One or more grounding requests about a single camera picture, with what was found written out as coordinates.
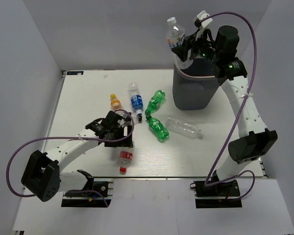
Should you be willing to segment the red label red cap bottle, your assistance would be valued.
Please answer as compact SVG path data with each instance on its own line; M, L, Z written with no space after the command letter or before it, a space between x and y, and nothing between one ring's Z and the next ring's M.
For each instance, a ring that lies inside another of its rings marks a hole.
M134 147L122 147L120 149L118 164L120 174L126 174L127 169L131 166L133 159Z

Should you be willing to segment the white cap labelled bottle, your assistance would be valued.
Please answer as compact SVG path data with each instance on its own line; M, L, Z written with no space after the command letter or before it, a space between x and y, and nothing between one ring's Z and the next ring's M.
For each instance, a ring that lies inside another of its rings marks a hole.
M167 24L169 26L166 33L166 39L170 49L182 45L186 35L185 28L180 26L175 17L170 17L167 19ZM180 70L185 70L192 65L192 61L187 59L183 62L175 53L172 52L173 60L175 66Z

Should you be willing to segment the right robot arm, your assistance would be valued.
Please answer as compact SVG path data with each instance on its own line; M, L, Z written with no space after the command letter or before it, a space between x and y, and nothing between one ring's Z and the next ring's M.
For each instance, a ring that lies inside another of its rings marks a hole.
M221 87L235 115L232 129L239 131L239 138L226 139L222 149L229 155L221 167L212 166L204 183L217 195L225 194L228 182L244 173L245 167L265 155L277 140L277 132L268 129L251 96L253 77L248 77L236 55L238 42L235 27L220 27L216 37L200 27L172 49L177 58L191 62L186 69L174 69L172 94L176 107L203 109Z

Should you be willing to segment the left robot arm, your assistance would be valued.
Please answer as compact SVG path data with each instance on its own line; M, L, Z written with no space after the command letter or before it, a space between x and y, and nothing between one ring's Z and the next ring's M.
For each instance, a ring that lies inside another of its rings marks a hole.
M105 118L87 124L75 137L65 137L65 143L52 150L33 152L25 167L21 183L42 202L58 192L98 195L94 177L85 170L63 170L87 151L103 144L105 147L133 148L134 120L125 110L109 111Z

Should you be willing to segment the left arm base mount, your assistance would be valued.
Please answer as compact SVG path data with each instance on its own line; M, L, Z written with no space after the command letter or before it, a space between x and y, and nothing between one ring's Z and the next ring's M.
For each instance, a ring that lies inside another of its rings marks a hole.
M107 208L113 196L113 179L94 179L84 190L87 192L65 192L62 197L63 208Z

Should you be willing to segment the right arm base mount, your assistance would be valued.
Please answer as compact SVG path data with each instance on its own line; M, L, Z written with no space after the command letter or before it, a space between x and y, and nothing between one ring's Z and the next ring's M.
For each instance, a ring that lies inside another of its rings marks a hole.
M236 180L229 183L221 183L206 187L204 181L194 181L190 189L195 192L195 204L197 209L226 209L241 208L241 196Z

